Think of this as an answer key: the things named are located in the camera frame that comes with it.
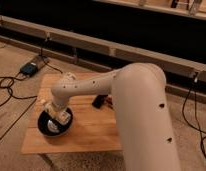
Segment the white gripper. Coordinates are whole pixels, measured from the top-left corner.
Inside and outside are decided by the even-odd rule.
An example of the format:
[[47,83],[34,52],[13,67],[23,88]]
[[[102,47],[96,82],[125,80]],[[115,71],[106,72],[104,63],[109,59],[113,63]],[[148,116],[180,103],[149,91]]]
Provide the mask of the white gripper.
[[66,125],[71,119],[71,115],[65,108],[59,108],[51,101],[44,102],[43,108],[52,121],[58,122],[61,125]]

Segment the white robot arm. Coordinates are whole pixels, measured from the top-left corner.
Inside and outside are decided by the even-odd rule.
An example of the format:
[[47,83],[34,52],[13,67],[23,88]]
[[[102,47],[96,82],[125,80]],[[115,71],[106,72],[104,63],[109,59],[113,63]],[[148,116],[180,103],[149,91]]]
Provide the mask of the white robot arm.
[[181,171],[165,87],[163,70],[151,63],[129,64],[84,80],[66,74],[51,88],[52,99],[38,123],[45,135],[60,135],[72,122],[70,98],[110,95],[126,170]]

